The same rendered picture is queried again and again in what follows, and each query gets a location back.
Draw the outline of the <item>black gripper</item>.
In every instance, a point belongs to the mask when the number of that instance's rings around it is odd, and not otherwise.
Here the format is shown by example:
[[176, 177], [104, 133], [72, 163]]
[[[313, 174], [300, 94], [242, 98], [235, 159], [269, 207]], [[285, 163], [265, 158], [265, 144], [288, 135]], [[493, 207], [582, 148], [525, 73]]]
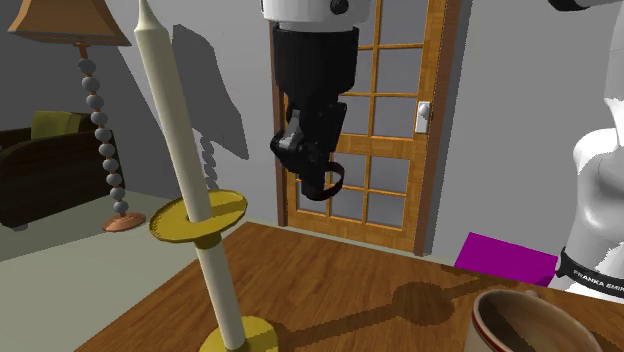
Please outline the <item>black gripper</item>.
[[[302, 193], [325, 201], [343, 187], [345, 170], [322, 152], [336, 149], [346, 108], [338, 96], [355, 83], [359, 29], [301, 32], [274, 26], [275, 78], [288, 98], [287, 126], [271, 140], [281, 165], [299, 177]], [[326, 172], [340, 178], [325, 188]]]

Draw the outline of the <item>wooden door with glass panes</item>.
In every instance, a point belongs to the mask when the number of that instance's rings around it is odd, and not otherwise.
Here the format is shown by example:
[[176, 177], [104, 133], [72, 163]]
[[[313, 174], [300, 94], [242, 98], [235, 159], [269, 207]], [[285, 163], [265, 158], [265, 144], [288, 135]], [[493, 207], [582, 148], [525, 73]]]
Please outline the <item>wooden door with glass panes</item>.
[[278, 223], [335, 237], [425, 252], [441, 119], [461, 0], [371, 0], [355, 88], [331, 158], [347, 172], [337, 196], [305, 199], [300, 180], [278, 172]]

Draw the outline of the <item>cream candle with yellow holder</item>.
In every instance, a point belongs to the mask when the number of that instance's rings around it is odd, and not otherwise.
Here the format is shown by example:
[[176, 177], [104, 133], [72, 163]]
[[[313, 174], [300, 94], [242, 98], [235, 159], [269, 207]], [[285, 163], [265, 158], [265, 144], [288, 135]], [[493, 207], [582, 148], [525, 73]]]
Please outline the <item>cream candle with yellow holder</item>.
[[149, 229], [162, 242], [195, 247], [217, 320], [199, 352], [278, 352], [274, 327], [240, 313], [224, 250], [222, 233], [242, 219], [247, 200], [206, 186], [171, 38], [148, 0], [138, 0], [134, 33], [181, 192], [154, 214]]

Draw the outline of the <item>magenta robot stand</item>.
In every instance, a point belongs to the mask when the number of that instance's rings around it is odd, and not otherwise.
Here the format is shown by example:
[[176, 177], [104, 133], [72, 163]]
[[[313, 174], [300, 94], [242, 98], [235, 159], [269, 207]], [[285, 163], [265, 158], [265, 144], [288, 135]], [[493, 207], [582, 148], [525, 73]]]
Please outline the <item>magenta robot stand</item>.
[[470, 233], [454, 266], [547, 287], [555, 276], [557, 260], [556, 255]]

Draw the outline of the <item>white mug with brown inside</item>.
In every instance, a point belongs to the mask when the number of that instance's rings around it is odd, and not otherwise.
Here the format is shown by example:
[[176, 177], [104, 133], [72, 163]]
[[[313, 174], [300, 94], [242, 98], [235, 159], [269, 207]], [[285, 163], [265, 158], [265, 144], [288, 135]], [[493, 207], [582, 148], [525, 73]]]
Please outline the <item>white mug with brown inside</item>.
[[535, 291], [490, 290], [474, 301], [463, 352], [604, 352], [590, 330]]

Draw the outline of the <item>dark brown sofa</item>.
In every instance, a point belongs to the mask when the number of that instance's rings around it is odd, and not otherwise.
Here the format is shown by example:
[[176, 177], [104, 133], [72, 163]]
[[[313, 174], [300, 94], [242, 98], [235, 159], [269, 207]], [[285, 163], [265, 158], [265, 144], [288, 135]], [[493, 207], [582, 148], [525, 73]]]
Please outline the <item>dark brown sofa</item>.
[[16, 228], [97, 198], [111, 186], [88, 113], [37, 111], [0, 130], [0, 225]]

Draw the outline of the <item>floor lamp with beaded pole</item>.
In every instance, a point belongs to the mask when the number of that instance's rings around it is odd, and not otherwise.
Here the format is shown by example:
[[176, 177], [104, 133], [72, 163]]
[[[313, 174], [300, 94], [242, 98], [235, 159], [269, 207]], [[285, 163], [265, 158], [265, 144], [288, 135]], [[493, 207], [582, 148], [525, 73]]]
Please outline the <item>floor lamp with beaded pole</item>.
[[101, 84], [93, 76], [96, 64], [87, 53], [92, 46], [130, 45], [105, 0], [22, 0], [8, 32], [41, 43], [70, 44], [79, 50], [81, 84], [89, 93], [86, 103], [91, 109], [90, 119], [97, 126], [94, 135], [101, 142], [98, 152], [104, 158], [102, 167], [108, 172], [106, 182], [115, 200], [115, 215], [102, 225], [102, 229], [122, 232], [143, 224], [146, 216], [131, 212], [124, 200], [124, 177], [119, 174], [120, 163], [115, 157], [117, 149], [111, 143], [113, 132], [107, 126], [108, 116], [102, 111], [104, 99], [98, 94]]

